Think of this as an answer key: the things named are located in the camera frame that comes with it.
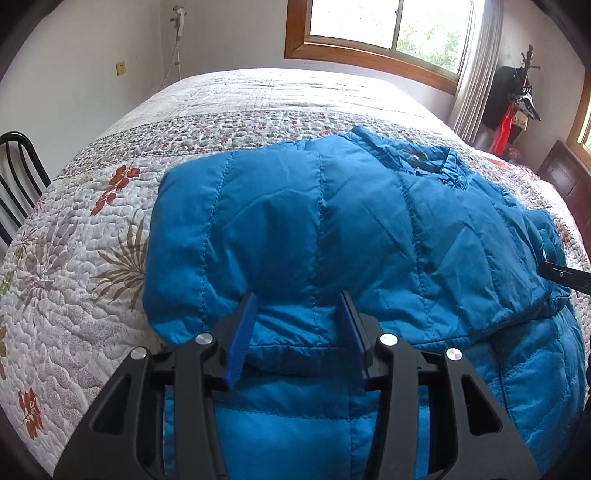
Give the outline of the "blue puffer jacket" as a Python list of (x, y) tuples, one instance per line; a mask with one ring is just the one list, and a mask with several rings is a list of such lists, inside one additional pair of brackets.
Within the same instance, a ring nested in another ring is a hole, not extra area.
[(550, 215), (521, 205), (447, 147), (356, 127), (224, 152), (163, 176), (143, 308), (178, 347), (257, 299), (235, 388), (213, 405), (233, 479), (359, 479), (379, 396), (363, 390), (339, 294), (414, 347), (458, 348), (541, 472), (585, 403), (585, 346)]

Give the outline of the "coat rack with clothes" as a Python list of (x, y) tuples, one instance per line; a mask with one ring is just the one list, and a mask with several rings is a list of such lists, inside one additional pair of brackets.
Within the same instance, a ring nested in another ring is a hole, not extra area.
[(482, 124), (494, 132), (489, 151), (501, 156), (511, 137), (513, 120), (518, 113), (527, 120), (540, 121), (541, 117), (534, 105), (533, 87), (529, 80), (532, 69), (540, 70), (533, 64), (534, 47), (528, 46), (521, 53), (520, 67), (501, 66), (495, 72), (493, 83), (482, 117)]

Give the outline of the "dark wooden headboard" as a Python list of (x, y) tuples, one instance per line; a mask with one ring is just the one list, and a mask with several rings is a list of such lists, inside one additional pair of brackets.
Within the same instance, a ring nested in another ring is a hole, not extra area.
[(590, 173), (562, 141), (557, 141), (538, 170), (538, 176), (551, 183), (565, 201), (590, 249), (591, 187)]

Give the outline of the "wooden framed window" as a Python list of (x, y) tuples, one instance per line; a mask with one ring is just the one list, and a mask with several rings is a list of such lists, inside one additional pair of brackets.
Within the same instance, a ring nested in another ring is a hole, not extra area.
[(284, 57), (397, 75), (454, 95), (480, 1), (287, 2)]
[(590, 73), (585, 72), (583, 89), (575, 119), (566, 144), (583, 166), (590, 170)]

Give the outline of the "floral quilted bedspread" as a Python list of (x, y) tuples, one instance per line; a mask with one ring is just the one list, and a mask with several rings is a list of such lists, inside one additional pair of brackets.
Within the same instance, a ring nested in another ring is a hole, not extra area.
[[(550, 215), (566, 256), (559, 265), (589, 269), (582, 235), (550, 184), (468, 146), (388, 82), (290, 69), (187, 78), (80, 151), (42, 195), (4, 257), (1, 407), (47, 474), (54, 474), (76, 427), (132, 349), (155, 355), (181, 346), (165, 345), (143, 308), (151, 215), (165, 173), (199, 158), (356, 127), (452, 149), (521, 205)], [(590, 299), (566, 289), (584, 340), (586, 403)]]

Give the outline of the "white grey curtain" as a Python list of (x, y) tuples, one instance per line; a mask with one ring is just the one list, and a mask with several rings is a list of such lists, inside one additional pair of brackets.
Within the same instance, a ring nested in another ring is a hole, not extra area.
[(448, 126), (467, 144), (476, 139), (497, 68), (504, 17), (501, 0), (476, 1)]

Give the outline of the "black metal chair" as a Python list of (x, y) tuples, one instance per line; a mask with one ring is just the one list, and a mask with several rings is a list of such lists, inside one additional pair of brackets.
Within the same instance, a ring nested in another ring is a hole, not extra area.
[(32, 141), (23, 133), (1, 135), (1, 245), (8, 247), (51, 179)]

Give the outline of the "yellow wall socket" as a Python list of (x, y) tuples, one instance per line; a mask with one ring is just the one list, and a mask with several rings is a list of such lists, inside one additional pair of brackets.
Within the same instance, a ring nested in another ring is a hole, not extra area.
[(126, 65), (124, 61), (118, 62), (115, 67), (117, 76), (122, 76), (126, 73)]

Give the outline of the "wall mounted white handset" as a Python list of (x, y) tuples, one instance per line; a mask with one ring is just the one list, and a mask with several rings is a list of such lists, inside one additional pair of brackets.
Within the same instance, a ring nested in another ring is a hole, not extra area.
[(183, 6), (176, 4), (172, 8), (173, 16), (169, 19), (172, 23), (174, 28), (174, 43), (172, 47), (172, 52), (169, 59), (169, 64), (166, 68), (164, 77), (158, 87), (158, 90), (162, 90), (166, 85), (172, 71), (176, 72), (176, 80), (180, 81), (182, 79), (182, 70), (181, 70), (181, 58), (180, 58), (180, 43), (183, 36), (185, 19), (186, 19), (186, 10)]

